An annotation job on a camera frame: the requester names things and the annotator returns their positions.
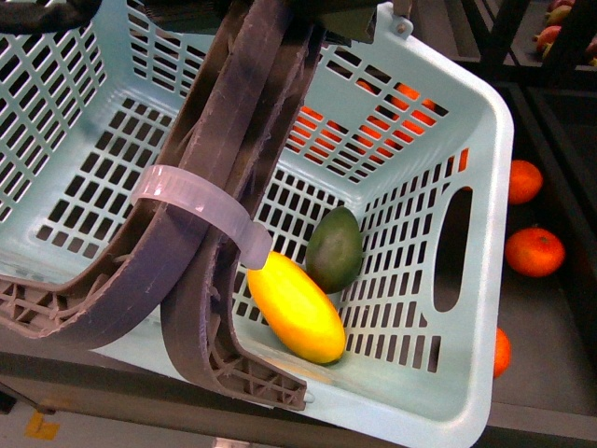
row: green mango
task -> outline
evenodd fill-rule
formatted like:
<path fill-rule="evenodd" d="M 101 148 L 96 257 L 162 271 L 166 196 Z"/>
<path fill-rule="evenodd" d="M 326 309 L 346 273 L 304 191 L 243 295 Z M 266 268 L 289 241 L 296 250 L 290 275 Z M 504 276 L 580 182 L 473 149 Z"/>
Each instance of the green mango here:
<path fill-rule="evenodd" d="M 326 294 L 348 287 L 363 263 L 363 236 L 353 213 L 340 206 L 315 228 L 305 253 L 307 275 Z"/>

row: orange object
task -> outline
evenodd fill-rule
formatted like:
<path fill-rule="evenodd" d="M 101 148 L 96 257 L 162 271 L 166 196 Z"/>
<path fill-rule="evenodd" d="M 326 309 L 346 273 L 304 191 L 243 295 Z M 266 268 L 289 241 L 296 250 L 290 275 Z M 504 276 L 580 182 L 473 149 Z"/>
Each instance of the orange object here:
<path fill-rule="evenodd" d="M 315 123 L 313 123 L 312 121 L 309 121 L 308 119 L 305 119 L 304 117 L 297 117 L 297 122 L 302 124 L 303 126 L 306 126 L 307 128 L 311 128 L 311 129 L 317 128 L 317 125 Z"/>
<path fill-rule="evenodd" d="M 517 231 L 507 239 L 504 255 L 507 264 L 517 273 L 544 277 L 562 266 L 566 251 L 556 235 L 531 227 Z"/>
<path fill-rule="evenodd" d="M 299 126 L 293 126 L 292 130 L 295 133 L 299 133 L 300 135 L 302 135 L 305 138 L 311 138 L 311 133 L 309 131 L 306 131 L 306 130 L 300 128 Z"/>
<path fill-rule="evenodd" d="M 378 154 L 382 154 L 384 157 L 387 157 L 388 159 L 394 157 L 394 154 L 392 154 L 392 152 L 388 151 L 384 147 L 378 147 L 377 152 L 378 152 Z"/>
<path fill-rule="evenodd" d="M 335 129 L 336 131 L 338 131 L 339 133 L 342 133 L 341 127 L 340 125 L 336 122 L 336 121 L 328 121 L 327 125 L 332 128 Z M 328 131 L 327 129 L 323 129 L 321 131 L 321 135 L 324 135 L 325 137 L 335 141 L 336 143 L 339 143 L 342 139 L 340 137 L 338 137 L 337 135 L 335 135 L 334 133 L 331 133 L 330 131 Z"/>
<path fill-rule="evenodd" d="M 429 98 L 425 98 L 424 100 L 421 101 L 421 104 L 424 105 L 425 107 L 427 107 L 429 110 L 436 110 L 436 104 L 431 101 Z"/>
<path fill-rule="evenodd" d="M 528 161 L 512 161 L 508 203 L 519 205 L 528 203 L 543 187 L 543 176 L 539 169 Z"/>
<path fill-rule="evenodd" d="M 436 124 L 436 121 L 434 119 L 432 119 L 428 115 L 425 115 L 420 110 L 415 110 L 414 112 L 412 112 L 411 115 L 415 117 L 418 121 L 422 121 L 423 123 L 425 123 L 427 126 L 433 126 L 434 124 Z"/>
<path fill-rule="evenodd" d="M 317 121 L 321 121 L 324 116 L 321 115 L 319 112 L 315 112 L 313 109 L 311 109 L 310 107 L 308 107 L 307 105 L 304 105 L 301 109 L 300 109 L 303 113 L 313 117 L 314 119 L 316 119 Z"/>
<path fill-rule="evenodd" d="M 412 133 L 416 133 L 417 135 L 423 135 L 425 132 L 425 129 L 423 129 L 421 126 L 414 124 L 412 121 L 408 121 L 407 119 L 402 121 L 402 127 L 408 129 Z"/>
<path fill-rule="evenodd" d="M 369 117 L 368 120 L 371 123 L 375 124 L 376 126 L 382 128 L 384 130 L 387 130 L 387 129 L 390 128 L 390 126 L 388 124 L 384 123 L 380 119 L 376 119 L 375 117 Z M 382 134 L 379 131 L 376 131 L 375 129 L 370 128 L 366 124 L 361 125 L 361 127 L 359 129 L 361 131 L 363 131 L 363 133 L 367 134 L 369 137 L 372 137 L 375 140 L 379 140 L 380 138 L 382 138 Z M 362 137 L 360 135 L 358 135 L 356 137 L 356 141 L 359 142 L 362 145 L 365 145 L 366 147 L 372 147 L 373 146 L 373 142 L 371 142 L 367 138 Z"/>
<path fill-rule="evenodd" d="M 404 96 L 408 96 L 413 101 L 419 98 L 419 93 L 412 87 L 407 86 L 406 84 L 396 84 L 396 90 L 402 93 Z"/>
<path fill-rule="evenodd" d="M 460 153 L 460 160 L 458 161 L 458 173 L 461 173 L 468 166 L 468 148 L 463 149 Z"/>
<path fill-rule="evenodd" d="M 502 329 L 497 329 L 495 338 L 495 359 L 493 361 L 493 378 L 497 378 L 504 373 L 510 366 L 512 356 L 512 346 L 506 333 Z"/>
<path fill-rule="evenodd" d="M 366 91 L 375 94 L 375 91 L 373 90 L 373 88 L 371 87 L 371 85 L 368 82 L 366 82 L 364 79 L 359 79 L 358 81 L 356 81 L 356 85 L 357 86 L 361 86 Z"/>
<path fill-rule="evenodd" d="M 335 149 L 335 147 L 333 145 L 330 145 L 327 141 L 321 139 L 321 138 L 316 138 L 315 139 L 315 143 L 318 143 L 319 145 L 321 145 L 322 147 L 324 147 L 324 149 L 321 149 L 319 147 L 311 147 L 311 151 L 313 151 L 316 154 L 319 154 L 322 157 L 329 157 L 329 153 L 325 151 L 325 149 L 329 150 L 329 151 L 333 151 Z"/>
<path fill-rule="evenodd" d="M 370 123 L 373 123 L 378 128 L 383 129 L 384 131 L 387 131 L 388 129 L 390 129 L 390 125 L 388 123 L 386 123 L 385 121 L 382 121 L 380 119 L 376 119 L 372 115 L 369 115 L 367 117 L 367 121 L 370 122 Z"/>
<path fill-rule="evenodd" d="M 397 99 L 395 96 L 390 95 L 390 103 L 396 106 L 400 110 L 407 110 L 409 108 L 409 104 L 405 103 L 402 100 Z M 392 120 L 396 121 L 398 119 L 398 115 L 394 115 Z"/>
<path fill-rule="evenodd" d="M 398 129 L 396 129 L 392 135 L 394 137 L 399 138 L 400 140 L 402 140 L 403 142 L 407 142 L 407 143 L 412 143 L 412 141 L 414 140 L 413 137 L 411 137 L 410 135 L 408 135 L 407 133 L 403 133 L 402 131 L 399 131 Z"/>
<path fill-rule="evenodd" d="M 544 28 L 539 35 L 536 35 L 534 40 L 536 41 L 537 53 L 542 53 L 545 51 L 545 47 L 548 44 L 553 44 L 560 34 L 561 29 L 562 27 L 560 25 L 551 25 L 547 28 Z"/>
<path fill-rule="evenodd" d="M 42 441 L 53 441 L 60 429 L 59 423 L 49 423 L 44 419 L 44 414 L 34 411 L 31 420 L 25 427 L 25 437 L 40 439 Z"/>

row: mango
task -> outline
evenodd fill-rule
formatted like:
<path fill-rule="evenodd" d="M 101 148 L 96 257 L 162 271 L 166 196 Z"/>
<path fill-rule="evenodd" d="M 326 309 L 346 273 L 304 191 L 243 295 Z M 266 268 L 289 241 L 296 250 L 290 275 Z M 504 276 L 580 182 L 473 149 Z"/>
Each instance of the mango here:
<path fill-rule="evenodd" d="M 317 364 L 338 360 L 346 334 L 329 297 L 288 257 L 270 252 L 265 266 L 247 272 L 257 307 L 280 341 Z"/>
<path fill-rule="evenodd" d="M 340 206 L 315 228 L 305 252 L 307 274 L 326 294 L 348 287 L 363 263 L 363 236 L 353 213 Z"/>

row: red fruit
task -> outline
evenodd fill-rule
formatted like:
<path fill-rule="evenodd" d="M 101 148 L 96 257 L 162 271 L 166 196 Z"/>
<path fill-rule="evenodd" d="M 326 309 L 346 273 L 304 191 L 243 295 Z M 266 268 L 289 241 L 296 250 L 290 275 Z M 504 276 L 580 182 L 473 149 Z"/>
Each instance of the red fruit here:
<path fill-rule="evenodd" d="M 558 37 L 558 34 L 560 33 L 561 29 L 562 27 L 560 25 L 548 26 L 541 32 L 540 35 L 536 36 L 535 40 L 537 42 L 537 52 L 543 53 L 543 50 L 545 49 L 545 46 L 547 44 L 553 44 L 556 40 L 556 37 Z"/>

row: yellow fruit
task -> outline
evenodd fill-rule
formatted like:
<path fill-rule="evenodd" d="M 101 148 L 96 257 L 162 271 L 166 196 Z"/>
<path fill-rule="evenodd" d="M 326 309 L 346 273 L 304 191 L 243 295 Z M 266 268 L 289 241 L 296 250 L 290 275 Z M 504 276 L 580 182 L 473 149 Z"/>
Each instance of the yellow fruit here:
<path fill-rule="evenodd" d="M 326 364 L 342 356 L 346 335 L 327 295 L 291 259 L 270 252 L 247 281 L 257 307 L 280 341 L 299 357 Z"/>

